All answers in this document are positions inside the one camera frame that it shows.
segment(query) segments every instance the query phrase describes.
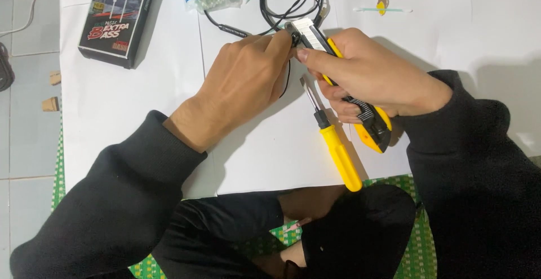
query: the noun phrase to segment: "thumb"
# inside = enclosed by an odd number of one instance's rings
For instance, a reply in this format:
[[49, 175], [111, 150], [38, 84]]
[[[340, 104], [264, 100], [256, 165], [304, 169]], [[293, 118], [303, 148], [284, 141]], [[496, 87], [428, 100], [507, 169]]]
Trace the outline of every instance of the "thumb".
[[308, 48], [297, 49], [295, 55], [297, 60], [306, 65], [309, 69], [332, 77], [346, 64], [346, 59], [338, 58], [326, 52]]

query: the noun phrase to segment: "left hand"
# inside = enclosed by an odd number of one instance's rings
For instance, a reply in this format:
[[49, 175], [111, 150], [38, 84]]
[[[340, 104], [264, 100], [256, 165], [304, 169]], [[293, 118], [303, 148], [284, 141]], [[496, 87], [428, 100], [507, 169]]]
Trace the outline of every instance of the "left hand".
[[291, 36], [248, 36], [222, 47], [199, 92], [164, 122], [185, 144], [203, 152], [263, 112], [283, 91]]

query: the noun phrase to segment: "plastic bag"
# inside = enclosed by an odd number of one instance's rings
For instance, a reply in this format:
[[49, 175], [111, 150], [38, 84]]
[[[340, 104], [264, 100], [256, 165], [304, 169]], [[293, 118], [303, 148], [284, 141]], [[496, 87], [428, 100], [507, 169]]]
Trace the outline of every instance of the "plastic bag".
[[186, 0], [186, 10], [196, 9], [199, 13], [204, 10], [215, 10], [228, 7], [240, 7], [242, 2], [231, 0]]

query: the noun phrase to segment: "hand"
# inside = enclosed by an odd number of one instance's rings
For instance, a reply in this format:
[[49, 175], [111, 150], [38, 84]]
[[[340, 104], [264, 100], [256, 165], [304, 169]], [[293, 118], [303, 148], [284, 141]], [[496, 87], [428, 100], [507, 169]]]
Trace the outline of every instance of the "hand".
[[[452, 91], [445, 83], [424, 73], [390, 50], [350, 28], [332, 36], [344, 58], [314, 49], [298, 49], [297, 59], [317, 78], [323, 95], [343, 123], [361, 123], [359, 107], [342, 97], [353, 96], [382, 108], [393, 117], [415, 116], [439, 110]], [[339, 86], [329, 85], [329, 76]]]
[[249, 36], [222, 47], [199, 92], [164, 122], [185, 144], [203, 152], [263, 112], [283, 91], [291, 36]]

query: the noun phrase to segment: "cotton swab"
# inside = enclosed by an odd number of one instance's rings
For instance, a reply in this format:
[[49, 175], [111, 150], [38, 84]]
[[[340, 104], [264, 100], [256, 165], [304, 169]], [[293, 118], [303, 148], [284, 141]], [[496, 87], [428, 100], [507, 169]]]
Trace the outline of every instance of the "cotton swab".
[[373, 11], [373, 12], [379, 12], [383, 10], [384, 12], [403, 12], [403, 13], [411, 13], [413, 12], [412, 9], [401, 9], [401, 8], [354, 8], [355, 12], [367, 12], [367, 11]]

